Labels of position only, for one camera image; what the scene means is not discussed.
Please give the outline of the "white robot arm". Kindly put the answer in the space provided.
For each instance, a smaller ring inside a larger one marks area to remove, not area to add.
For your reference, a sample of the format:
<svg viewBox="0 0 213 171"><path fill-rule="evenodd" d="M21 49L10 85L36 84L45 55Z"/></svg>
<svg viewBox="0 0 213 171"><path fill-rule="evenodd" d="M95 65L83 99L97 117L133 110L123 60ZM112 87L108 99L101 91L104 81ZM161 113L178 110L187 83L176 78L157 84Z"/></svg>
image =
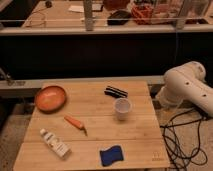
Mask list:
<svg viewBox="0 0 213 171"><path fill-rule="evenodd" d="M205 67L197 61L187 62L165 72L164 86L156 99L164 108L172 108L188 100L213 118L213 88L204 83Z"/></svg>

